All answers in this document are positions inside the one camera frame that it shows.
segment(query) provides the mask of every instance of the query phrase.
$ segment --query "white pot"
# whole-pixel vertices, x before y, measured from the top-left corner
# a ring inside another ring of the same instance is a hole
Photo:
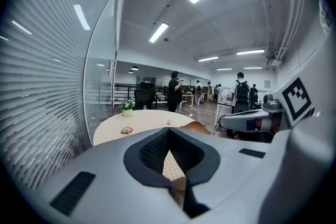
[[[122,110],[122,115],[124,116],[124,117],[130,117],[130,116],[132,116],[132,113],[133,112],[133,110],[132,109],[128,109],[128,110]]]

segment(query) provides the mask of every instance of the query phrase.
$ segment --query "small potted plant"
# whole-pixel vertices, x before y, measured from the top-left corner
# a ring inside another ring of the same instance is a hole
[[[122,101],[121,102],[122,115],[124,117],[132,116],[133,107],[134,107],[133,100]]]

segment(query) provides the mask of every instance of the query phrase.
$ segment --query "wooden floor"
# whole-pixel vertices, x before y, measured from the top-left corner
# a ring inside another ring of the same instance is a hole
[[[158,110],[168,111],[167,106],[164,107],[164,105],[158,104],[157,107]],[[179,108],[179,106],[177,106],[175,113],[188,116],[193,120],[201,122],[203,126],[206,127],[209,132],[211,132],[212,135],[228,138],[226,130],[224,128],[214,126],[216,111],[217,111],[217,103],[199,104],[199,105],[193,105],[193,107],[191,107],[190,104],[183,103],[181,109]],[[220,110],[219,116],[223,114],[228,114],[228,111]]]

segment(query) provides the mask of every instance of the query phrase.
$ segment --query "person in black shirt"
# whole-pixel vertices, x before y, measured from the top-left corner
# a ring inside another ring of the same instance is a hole
[[[173,71],[168,84],[168,111],[175,112],[177,104],[182,102],[181,85],[183,81],[178,81],[179,73]]]
[[[256,85],[253,84],[253,88],[250,89],[250,99],[251,99],[251,105],[250,108],[252,108],[253,104],[255,103],[256,100],[256,94],[258,93],[258,90],[256,89]]]

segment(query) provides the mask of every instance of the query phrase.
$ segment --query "horizontal blinds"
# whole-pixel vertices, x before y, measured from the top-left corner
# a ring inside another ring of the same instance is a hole
[[[13,178],[29,188],[91,146],[83,70],[107,2],[10,0],[1,17],[0,154]]]

